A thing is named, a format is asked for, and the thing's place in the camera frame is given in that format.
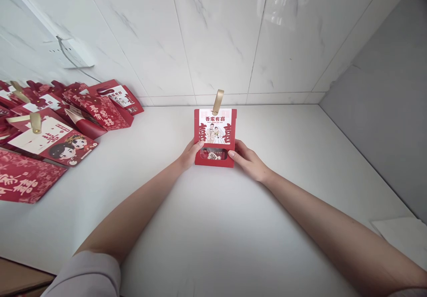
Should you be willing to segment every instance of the bride illustration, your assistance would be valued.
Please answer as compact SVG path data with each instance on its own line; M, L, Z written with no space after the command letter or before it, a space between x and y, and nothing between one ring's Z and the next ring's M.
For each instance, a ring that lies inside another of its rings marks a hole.
M215 127L215 139L213 141L214 144L225 144L224 139L222 138L222 136L224 136L225 133L222 131L221 128L219 128L218 126Z

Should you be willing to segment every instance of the cartoon bride and groom illustration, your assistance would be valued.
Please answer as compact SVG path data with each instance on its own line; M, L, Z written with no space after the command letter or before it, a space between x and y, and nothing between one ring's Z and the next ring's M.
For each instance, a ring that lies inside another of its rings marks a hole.
M224 136L225 133L218 126L214 127L214 124L210 124L209 128L206 128L206 141L207 144L225 144Z

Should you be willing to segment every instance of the white countertop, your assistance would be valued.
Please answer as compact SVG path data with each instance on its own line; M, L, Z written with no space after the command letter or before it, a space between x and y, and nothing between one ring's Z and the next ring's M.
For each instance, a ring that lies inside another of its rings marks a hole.
M123 199L181 154L196 107L150 107L100 138L35 205L0 201L0 256L58 273ZM373 229L413 215L317 105L237 106L236 138L277 173ZM240 168L182 175L122 267L131 296L357 296Z

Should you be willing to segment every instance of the cable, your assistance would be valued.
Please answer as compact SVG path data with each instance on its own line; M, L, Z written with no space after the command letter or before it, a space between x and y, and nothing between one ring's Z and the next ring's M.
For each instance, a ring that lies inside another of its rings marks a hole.
M86 76L91 77L92 79L96 80L99 83L102 83L102 81L99 81L98 79L96 79L95 77L92 77L91 75L85 73L83 70L81 70L81 68L79 66L77 66L75 63L73 63L73 61L67 56L67 54L64 51L64 45L62 44L62 39L59 36L56 36L56 38L58 39L59 42L59 47L61 48L62 53L64 54L65 58L67 58L69 60L70 63L72 63L78 70L80 70L82 73L84 73Z

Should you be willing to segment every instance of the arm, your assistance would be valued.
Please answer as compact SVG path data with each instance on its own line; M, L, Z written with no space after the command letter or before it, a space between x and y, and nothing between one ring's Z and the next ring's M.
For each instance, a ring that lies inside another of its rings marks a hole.
M193 163L204 142L187 145L179 158L118 205L81 244L75 254L106 253L121 263L169 194L178 177Z
M230 157L263 183L363 295L387 296L427 287L427 272L380 236L326 202L270 170L240 140Z

